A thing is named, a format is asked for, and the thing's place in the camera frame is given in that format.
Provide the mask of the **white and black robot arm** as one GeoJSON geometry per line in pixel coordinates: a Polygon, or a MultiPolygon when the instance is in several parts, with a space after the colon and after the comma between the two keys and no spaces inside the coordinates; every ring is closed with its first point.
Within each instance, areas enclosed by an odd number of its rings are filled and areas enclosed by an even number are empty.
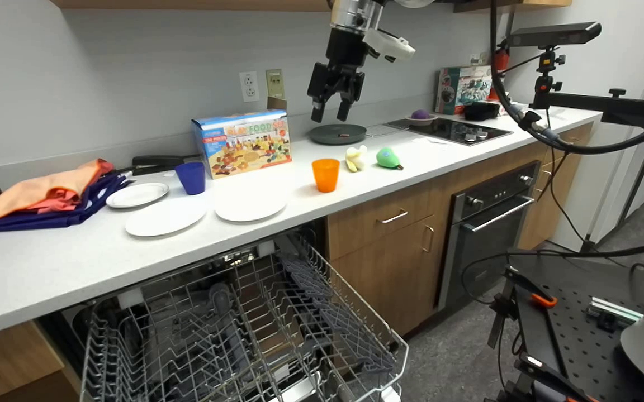
{"type": "Polygon", "coordinates": [[[332,0],[325,61],[311,72],[305,95],[313,100],[311,118],[319,122],[331,96],[339,96],[337,118],[348,116],[365,86],[367,58],[396,62],[415,53],[414,45],[379,28],[386,3],[422,9],[434,0],[332,0]]]}

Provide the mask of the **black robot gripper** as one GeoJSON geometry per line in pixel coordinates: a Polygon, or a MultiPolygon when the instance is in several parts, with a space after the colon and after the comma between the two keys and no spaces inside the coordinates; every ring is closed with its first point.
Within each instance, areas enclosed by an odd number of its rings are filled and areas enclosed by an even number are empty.
{"type": "Polygon", "coordinates": [[[311,120],[321,122],[325,100],[339,95],[337,120],[347,120],[353,102],[360,99],[367,45],[357,33],[332,30],[325,42],[325,61],[311,74],[309,96],[313,100],[311,120]]]}

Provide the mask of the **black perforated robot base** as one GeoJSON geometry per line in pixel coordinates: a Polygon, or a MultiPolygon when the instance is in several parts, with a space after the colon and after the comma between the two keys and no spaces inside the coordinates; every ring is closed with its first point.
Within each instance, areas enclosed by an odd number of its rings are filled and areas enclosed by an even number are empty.
{"type": "Polygon", "coordinates": [[[488,345],[514,319],[517,379],[493,402],[644,402],[644,269],[537,253],[493,258],[488,345]]]}

